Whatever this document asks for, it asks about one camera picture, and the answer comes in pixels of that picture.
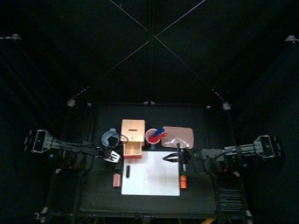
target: black floor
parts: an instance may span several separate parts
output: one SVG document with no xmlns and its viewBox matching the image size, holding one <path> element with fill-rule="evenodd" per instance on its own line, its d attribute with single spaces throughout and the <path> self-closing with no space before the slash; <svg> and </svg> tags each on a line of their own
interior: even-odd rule
<svg viewBox="0 0 299 224">
<path fill-rule="evenodd" d="M 74 143 L 89 140 L 93 144 L 98 144 L 106 130 L 114 128 L 120 132 L 122 119 L 145 120 L 145 129 L 162 126 L 192 128 L 193 148 L 189 150 L 190 154 L 196 150 L 222 148 L 230 144 L 226 115 L 222 110 L 217 108 L 206 110 L 205 107 L 197 106 L 93 104 L 92 107 L 76 107 L 69 112 L 61 138 Z M 156 150 L 168 151 L 170 149 L 157 145 Z M 121 195 L 121 189 L 112 187 L 114 172 L 110 163 L 93 159 L 92 168 L 81 179 L 80 188 L 76 188 L 76 184 L 68 185 L 69 192 L 72 195 L 74 194 L 70 197 L 66 193 L 70 205 L 77 208 L 77 211 L 72 209 L 70 212 L 76 212 L 78 216 L 109 217 L 137 217 L 137 215 L 149 214 L 154 218 L 169 219 L 202 219 L 214 216 L 216 202 L 212 181 L 198 160 L 192 160 L 188 164 L 188 189 L 181 191 L 178 197 Z M 61 196 L 64 190 L 60 185 L 60 196 L 56 197 L 56 201 L 61 204 L 68 203 Z M 62 210 L 65 206 L 58 203 L 53 203 L 53 206 Z"/>
</svg>

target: black wall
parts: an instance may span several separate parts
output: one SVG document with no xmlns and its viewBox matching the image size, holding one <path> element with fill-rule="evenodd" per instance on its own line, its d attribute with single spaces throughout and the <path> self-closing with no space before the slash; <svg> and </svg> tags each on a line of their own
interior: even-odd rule
<svg viewBox="0 0 299 224">
<path fill-rule="evenodd" d="M 30 129 L 60 135 L 66 102 L 17 43 L 2 40 L 0 49 L 0 222 L 24 223 L 44 206 L 49 182 L 46 157 L 24 152 L 24 137 Z"/>
<path fill-rule="evenodd" d="M 237 143 L 268 134 L 282 146 L 282 160 L 254 161 L 246 173 L 246 199 L 258 223 L 299 223 L 297 71 L 299 45 L 289 43 L 233 106 Z"/>
</svg>

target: red object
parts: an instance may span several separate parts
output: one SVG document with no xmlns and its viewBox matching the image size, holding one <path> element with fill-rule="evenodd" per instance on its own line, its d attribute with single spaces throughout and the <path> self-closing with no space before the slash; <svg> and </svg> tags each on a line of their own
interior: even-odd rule
<svg viewBox="0 0 299 224">
<path fill-rule="evenodd" d="M 150 137 L 150 136 L 149 136 L 148 141 L 149 141 L 150 143 L 156 143 L 157 140 L 158 140 L 160 138 L 162 138 L 162 137 L 166 137 L 166 133 L 162 133 L 161 135 L 154 136 L 154 137 Z"/>
<path fill-rule="evenodd" d="M 113 175 L 113 187 L 120 187 L 120 174 Z"/>
<path fill-rule="evenodd" d="M 181 187 L 181 189 L 186 189 L 186 176 L 185 175 L 180 176 L 180 187 Z"/>
</svg>

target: white paper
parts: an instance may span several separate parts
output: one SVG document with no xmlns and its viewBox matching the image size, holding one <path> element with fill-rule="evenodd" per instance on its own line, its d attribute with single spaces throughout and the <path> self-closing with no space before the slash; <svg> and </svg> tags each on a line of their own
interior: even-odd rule
<svg viewBox="0 0 299 224">
<path fill-rule="evenodd" d="M 142 151 L 142 157 L 124 160 L 121 194 L 178 196 L 178 163 L 162 160 L 170 151 Z"/>
</svg>

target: cup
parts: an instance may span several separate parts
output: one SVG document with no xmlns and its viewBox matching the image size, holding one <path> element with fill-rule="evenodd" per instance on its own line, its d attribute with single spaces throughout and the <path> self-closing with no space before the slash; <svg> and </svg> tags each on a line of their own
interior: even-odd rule
<svg viewBox="0 0 299 224">
<path fill-rule="evenodd" d="M 150 142 L 149 137 L 153 135 L 153 133 L 156 132 L 156 129 L 149 129 L 145 133 L 144 133 L 144 140 L 150 144 L 150 150 L 154 150 L 154 145 L 160 142 L 160 139 L 157 139 L 157 141 Z"/>
</svg>

